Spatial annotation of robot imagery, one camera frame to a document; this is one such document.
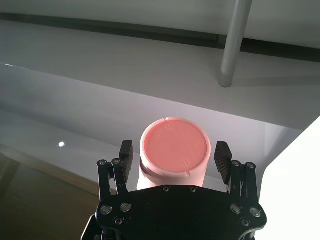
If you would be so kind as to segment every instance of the white wall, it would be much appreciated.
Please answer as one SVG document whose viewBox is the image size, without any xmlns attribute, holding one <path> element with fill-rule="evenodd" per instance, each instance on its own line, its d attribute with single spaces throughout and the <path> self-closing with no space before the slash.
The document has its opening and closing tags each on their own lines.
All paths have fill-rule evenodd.
<svg viewBox="0 0 320 240">
<path fill-rule="evenodd" d="M 265 168 L 301 133 L 299 130 L 96 85 L 23 68 L 0 66 L 0 107 L 37 121 L 119 147 L 164 117 L 182 117 L 200 125 L 210 138 L 229 144 L 233 158 Z M 210 161 L 207 175 L 220 178 Z"/>
<path fill-rule="evenodd" d="M 98 181 L 97 161 L 119 157 L 119 147 L 0 110 L 0 152 L 6 156 L 45 161 L 91 181 Z M 139 154 L 134 154 L 127 188 L 137 190 Z M 221 179 L 206 176 L 205 188 L 225 191 Z"/>
<path fill-rule="evenodd" d="M 6 13 L 227 34 L 235 0 L 2 0 Z M 246 38 L 320 48 L 318 0 L 254 0 Z"/>
<path fill-rule="evenodd" d="M 0 21 L 0 61 L 304 130 L 319 115 L 320 63 L 241 53 L 221 88 L 223 51 Z"/>
</svg>

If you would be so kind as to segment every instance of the metal pole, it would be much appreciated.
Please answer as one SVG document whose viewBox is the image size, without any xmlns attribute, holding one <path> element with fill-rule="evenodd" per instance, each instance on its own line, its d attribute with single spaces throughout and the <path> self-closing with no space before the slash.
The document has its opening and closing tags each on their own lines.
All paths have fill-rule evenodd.
<svg viewBox="0 0 320 240">
<path fill-rule="evenodd" d="M 232 84 L 252 1 L 236 0 L 224 48 L 221 78 L 218 81 L 221 87 L 228 88 Z"/>
</svg>

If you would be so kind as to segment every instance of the pink cup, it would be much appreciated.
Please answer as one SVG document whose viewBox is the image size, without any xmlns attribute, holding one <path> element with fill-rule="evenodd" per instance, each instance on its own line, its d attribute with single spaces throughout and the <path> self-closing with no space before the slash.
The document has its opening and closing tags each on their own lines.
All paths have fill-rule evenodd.
<svg viewBox="0 0 320 240">
<path fill-rule="evenodd" d="M 137 189 L 161 185 L 202 187 L 210 154 L 210 140 L 199 126 L 179 117 L 160 119 L 141 137 Z"/>
</svg>

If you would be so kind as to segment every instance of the wooden floor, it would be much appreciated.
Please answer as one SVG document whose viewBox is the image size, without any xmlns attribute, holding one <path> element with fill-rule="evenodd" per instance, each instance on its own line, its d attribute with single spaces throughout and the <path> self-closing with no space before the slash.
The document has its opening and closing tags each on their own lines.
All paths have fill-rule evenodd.
<svg viewBox="0 0 320 240">
<path fill-rule="evenodd" d="M 0 157 L 0 239 L 79 240 L 99 198 L 69 182 Z"/>
</svg>

